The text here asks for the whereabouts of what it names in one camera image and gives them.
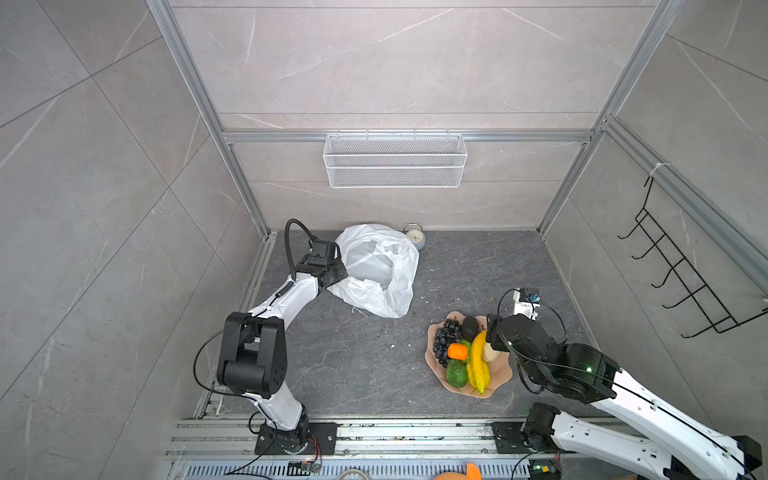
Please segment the dark purple fake grapes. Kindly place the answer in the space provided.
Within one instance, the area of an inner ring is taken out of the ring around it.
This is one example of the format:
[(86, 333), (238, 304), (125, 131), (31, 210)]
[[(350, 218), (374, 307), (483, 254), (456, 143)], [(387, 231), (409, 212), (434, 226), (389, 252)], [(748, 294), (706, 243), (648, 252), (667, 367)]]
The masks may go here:
[(460, 343), (463, 340), (461, 325), (457, 320), (446, 320), (435, 334), (432, 351), (438, 363), (446, 368), (450, 357), (448, 349), (452, 344)]

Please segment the yellow fake banana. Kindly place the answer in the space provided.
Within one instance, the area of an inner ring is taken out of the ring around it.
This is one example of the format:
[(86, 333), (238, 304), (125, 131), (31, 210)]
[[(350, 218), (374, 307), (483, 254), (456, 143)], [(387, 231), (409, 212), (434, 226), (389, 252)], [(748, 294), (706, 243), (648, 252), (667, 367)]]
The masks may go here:
[(483, 394), (488, 384), (485, 370), (486, 363), (483, 360), (483, 351), (486, 344), (486, 330), (480, 331), (473, 339), (470, 352), (470, 376), (474, 382), (474, 388), (479, 394)]

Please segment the yellow fake fruit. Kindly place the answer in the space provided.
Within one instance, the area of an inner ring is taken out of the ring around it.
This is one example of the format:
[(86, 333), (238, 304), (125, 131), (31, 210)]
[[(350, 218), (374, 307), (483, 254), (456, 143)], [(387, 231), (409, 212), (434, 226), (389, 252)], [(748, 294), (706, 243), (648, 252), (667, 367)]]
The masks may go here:
[(466, 365), (469, 384), (478, 392), (483, 393), (489, 386), (491, 376), (488, 364), (481, 360), (477, 366), (472, 363)]

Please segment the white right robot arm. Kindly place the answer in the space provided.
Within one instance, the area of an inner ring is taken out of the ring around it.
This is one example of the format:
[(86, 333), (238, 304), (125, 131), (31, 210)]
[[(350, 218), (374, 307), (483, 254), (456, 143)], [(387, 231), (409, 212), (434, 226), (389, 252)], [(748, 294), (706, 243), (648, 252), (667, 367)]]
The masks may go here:
[(494, 350), (512, 354), (529, 382), (608, 413), (635, 431), (625, 434), (536, 403), (521, 428), (534, 451), (589, 455), (644, 479), (752, 479), (763, 464), (756, 440), (705, 426), (599, 350), (558, 343), (523, 314), (489, 316), (487, 340)]

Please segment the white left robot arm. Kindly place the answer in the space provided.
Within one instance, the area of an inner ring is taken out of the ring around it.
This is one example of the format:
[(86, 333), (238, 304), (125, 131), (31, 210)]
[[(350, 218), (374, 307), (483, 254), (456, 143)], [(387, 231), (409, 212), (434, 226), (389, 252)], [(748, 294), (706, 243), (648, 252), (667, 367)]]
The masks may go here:
[(231, 393), (252, 401), (269, 427), (304, 433), (305, 407), (285, 383), (288, 367), (286, 331), (321, 290), (347, 277), (339, 246), (312, 239), (310, 251), (280, 288), (248, 312), (225, 320), (217, 382)]

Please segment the beige fake fruit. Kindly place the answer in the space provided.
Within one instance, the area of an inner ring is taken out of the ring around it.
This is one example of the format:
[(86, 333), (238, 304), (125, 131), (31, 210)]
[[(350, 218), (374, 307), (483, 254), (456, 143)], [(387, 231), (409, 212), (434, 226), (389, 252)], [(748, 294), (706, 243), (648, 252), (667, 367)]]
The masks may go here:
[(492, 348), (490, 343), (485, 343), (482, 352), (482, 359), (486, 363), (492, 363), (500, 357), (501, 353)]

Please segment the green fake fruit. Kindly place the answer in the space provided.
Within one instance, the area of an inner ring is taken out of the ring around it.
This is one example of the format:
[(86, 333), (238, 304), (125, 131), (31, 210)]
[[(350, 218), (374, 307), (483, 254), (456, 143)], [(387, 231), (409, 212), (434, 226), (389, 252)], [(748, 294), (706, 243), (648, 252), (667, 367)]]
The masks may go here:
[(450, 359), (446, 366), (446, 381), (456, 389), (465, 387), (469, 382), (467, 366), (458, 359)]

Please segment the white plastic bag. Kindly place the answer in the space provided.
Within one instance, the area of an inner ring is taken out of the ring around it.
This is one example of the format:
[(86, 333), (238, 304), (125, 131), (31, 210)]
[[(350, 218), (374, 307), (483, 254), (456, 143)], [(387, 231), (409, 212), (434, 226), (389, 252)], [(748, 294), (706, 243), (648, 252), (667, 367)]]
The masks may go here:
[(419, 251), (404, 233), (381, 224), (347, 227), (336, 239), (347, 277), (328, 291), (383, 318), (402, 318), (411, 306)]

